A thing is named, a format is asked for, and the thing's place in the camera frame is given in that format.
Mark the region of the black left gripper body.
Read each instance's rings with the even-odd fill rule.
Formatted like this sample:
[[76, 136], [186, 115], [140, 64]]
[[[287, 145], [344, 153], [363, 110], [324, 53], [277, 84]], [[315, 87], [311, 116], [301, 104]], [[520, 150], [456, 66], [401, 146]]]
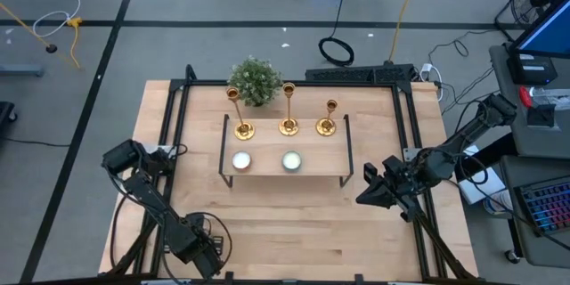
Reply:
[[171, 228], [171, 253], [185, 264], [212, 259], [214, 243], [201, 225], [176, 224]]

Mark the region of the short gold candle holder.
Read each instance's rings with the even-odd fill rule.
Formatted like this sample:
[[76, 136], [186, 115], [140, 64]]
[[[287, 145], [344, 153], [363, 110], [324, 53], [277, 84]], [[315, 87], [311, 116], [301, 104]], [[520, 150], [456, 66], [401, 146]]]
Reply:
[[338, 103], [335, 100], [328, 100], [326, 102], [327, 116], [318, 119], [315, 124], [315, 129], [321, 136], [331, 136], [336, 132], [337, 126], [335, 121], [331, 118], [331, 115], [337, 106]]

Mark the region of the tall gold candle holder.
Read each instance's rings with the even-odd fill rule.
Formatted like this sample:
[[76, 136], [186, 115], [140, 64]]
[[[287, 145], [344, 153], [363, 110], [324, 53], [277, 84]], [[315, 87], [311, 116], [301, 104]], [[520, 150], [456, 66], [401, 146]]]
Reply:
[[228, 86], [226, 89], [226, 95], [228, 100], [233, 103], [238, 115], [239, 122], [234, 129], [236, 138], [241, 141], [247, 141], [251, 139], [255, 134], [255, 128], [251, 123], [245, 121], [241, 115], [240, 107], [238, 104], [238, 100], [240, 99], [239, 90], [234, 86]]
[[282, 86], [284, 95], [287, 99], [287, 115], [279, 123], [279, 130], [283, 135], [286, 136], [295, 135], [299, 130], [297, 121], [291, 117], [291, 97], [295, 91], [295, 88], [295, 85], [290, 82], [284, 83]]

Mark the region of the white flat box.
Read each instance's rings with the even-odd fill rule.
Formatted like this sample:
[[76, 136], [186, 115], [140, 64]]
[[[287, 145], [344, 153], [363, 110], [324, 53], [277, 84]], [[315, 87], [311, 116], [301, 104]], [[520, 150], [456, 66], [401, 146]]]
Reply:
[[[465, 149], [465, 152], [468, 155], [474, 155], [478, 151], [479, 149], [476, 145], [471, 145]], [[488, 175], [488, 179], [485, 183], [478, 185], [479, 189], [490, 196], [495, 192], [503, 191], [505, 189], [505, 184], [499, 178], [492, 167], [488, 167], [486, 169], [486, 173]], [[482, 182], [484, 178], [485, 174], [482, 171], [477, 172], [474, 176], [472, 176], [472, 180], [475, 182]], [[458, 180], [458, 185], [461, 195], [469, 205], [476, 204], [485, 198], [484, 194], [476, 188], [476, 185], [469, 182], [467, 179], [463, 179], [461, 181]]]

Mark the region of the white power adapter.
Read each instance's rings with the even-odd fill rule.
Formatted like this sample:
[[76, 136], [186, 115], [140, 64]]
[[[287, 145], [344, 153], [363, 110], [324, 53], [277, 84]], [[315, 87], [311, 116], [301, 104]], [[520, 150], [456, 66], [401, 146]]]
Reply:
[[444, 94], [442, 89], [443, 78], [439, 69], [431, 63], [424, 63], [419, 71], [419, 78], [422, 82], [430, 82], [429, 76], [432, 72], [436, 74], [436, 80], [433, 80], [433, 83], [436, 85], [438, 90], [437, 101], [440, 102], [443, 99]]

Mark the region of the black keyboard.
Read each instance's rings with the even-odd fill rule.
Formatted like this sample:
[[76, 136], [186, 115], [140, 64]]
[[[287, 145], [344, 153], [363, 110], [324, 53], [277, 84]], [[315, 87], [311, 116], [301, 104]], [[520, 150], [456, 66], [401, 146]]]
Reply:
[[324, 82], [393, 83], [397, 81], [410, 81], [413, 71], [414, 66], [412, 64], [308, 69], [305, 72], [305, 79], [307, 81]]

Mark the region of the rainbow backlit keyboard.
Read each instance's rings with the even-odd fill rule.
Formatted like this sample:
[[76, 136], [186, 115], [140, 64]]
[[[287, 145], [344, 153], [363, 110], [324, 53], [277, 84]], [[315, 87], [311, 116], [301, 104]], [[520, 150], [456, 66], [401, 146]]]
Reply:
[[514, 192], [540, 234], [570, 231], [570, 175], [518, 186]]

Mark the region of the small black box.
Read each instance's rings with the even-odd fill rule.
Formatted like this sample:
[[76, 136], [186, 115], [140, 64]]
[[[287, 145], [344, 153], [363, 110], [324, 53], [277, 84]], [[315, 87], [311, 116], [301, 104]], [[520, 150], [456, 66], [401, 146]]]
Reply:
[[529, 126], [553, 127], [555, 125], [555, 106], [544, 104], [529, 108], [526, 122]]

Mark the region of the green potted plant black pot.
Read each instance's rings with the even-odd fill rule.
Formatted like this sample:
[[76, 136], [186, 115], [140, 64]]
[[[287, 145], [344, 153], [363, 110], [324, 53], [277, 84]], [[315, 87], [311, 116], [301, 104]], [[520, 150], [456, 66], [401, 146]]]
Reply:
[[246, 106], [261, 107], [271, 102], [282, 86], [281, 73], [268, 60], [249, 56], [232, 66], [227, 83], [238, 89]]

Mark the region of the computer monitor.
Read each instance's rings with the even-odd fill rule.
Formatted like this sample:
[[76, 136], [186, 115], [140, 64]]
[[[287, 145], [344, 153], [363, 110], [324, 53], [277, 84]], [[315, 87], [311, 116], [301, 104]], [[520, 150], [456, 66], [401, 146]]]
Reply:
[[509, 49], [516, 53], [570, 59], [570, 0], [556, 0]]

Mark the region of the black wheeled base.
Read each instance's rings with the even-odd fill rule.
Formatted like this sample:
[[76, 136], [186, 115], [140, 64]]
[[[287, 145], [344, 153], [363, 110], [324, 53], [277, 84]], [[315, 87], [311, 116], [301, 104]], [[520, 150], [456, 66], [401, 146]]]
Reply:
[[0, 126], [18, 119], [12, 102], [0, 102]]

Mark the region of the grey metal floor base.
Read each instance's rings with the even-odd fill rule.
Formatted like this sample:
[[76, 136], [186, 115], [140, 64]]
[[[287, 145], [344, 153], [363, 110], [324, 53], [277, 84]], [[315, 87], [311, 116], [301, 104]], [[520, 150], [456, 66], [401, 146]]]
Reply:
[[44, 75], [44, 70], [40, 65], [0, 63], [0, 76], [42, 77], [43, 75]]

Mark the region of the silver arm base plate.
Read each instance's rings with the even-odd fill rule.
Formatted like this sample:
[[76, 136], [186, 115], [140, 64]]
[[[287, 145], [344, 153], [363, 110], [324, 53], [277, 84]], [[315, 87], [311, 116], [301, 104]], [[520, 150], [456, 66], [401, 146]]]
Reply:
[[144, 144], [143, 147], [149, 154], [155, 151], [164, 151], [165, 153], [172, 155], [173, 153], [177, 152], [177, 148], [174, 145]]
[[429, 153], [429, 148], [403, 148], [403, 157], [406, 162], [421, 161]]

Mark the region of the wooden shelf black metal frame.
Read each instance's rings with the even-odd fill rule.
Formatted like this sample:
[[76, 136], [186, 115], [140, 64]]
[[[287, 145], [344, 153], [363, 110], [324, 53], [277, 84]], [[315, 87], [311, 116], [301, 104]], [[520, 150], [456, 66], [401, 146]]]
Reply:
[[[223, 118], [222, 141], [218, 174], [228, 187], [239, 176], [321, 176], [337, 177], [340, 186], [345, 186], [354, 174], [354, 157], [349, 116], [336, 121], [337, 130], [331, 136], [316, 132], [314, 119], [301, 119], [301, 130], [293, 136], [280, 134], [277, 121], [257, 118], [253, 121], [254, 136], [241, 141], [234, 129], [238, 121], [227, 114]], [[250, 167], [244, 171], [232, 167], [232, 156], [237, 151], [246, 151], [252, 158]], [[301, 155], [302, 165], [296, 172], [286, 171], [281, 158], [287, 151]]]

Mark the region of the red handled tool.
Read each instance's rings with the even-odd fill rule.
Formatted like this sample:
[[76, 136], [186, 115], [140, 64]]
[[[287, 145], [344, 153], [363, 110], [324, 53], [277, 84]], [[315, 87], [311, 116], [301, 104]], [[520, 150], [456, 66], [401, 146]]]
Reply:
[[518, 96], [519, 96], [519, 99], [520, 99], [521, 103], [522, 103], [526, 108], [532, 108], [532, 107], [533, 107], [533, 99], [532, 99], [532, 96], [529, 94], [529, 91], [527, 90], [526, 87], [520, 86], [520, 87], [518, 88]]

